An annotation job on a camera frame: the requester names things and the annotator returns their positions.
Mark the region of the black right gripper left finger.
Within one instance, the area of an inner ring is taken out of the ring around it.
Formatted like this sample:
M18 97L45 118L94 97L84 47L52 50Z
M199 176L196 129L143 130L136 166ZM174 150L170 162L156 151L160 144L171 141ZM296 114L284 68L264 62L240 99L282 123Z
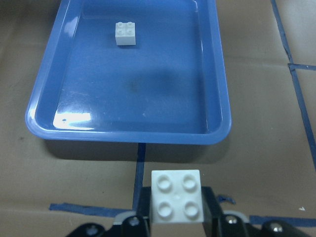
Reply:
M117 216L118 222L106 230L96 223L82 224L68 234L69 237L149 237L151 209L151 188L143 187L136 211Z

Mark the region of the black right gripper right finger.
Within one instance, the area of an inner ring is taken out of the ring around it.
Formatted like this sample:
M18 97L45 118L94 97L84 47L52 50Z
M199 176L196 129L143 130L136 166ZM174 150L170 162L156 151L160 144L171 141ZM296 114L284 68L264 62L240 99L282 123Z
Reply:
M235 214L225 214L211 187L201 188L203 229L207 237L307 237L289 223L272 219L254 227Z

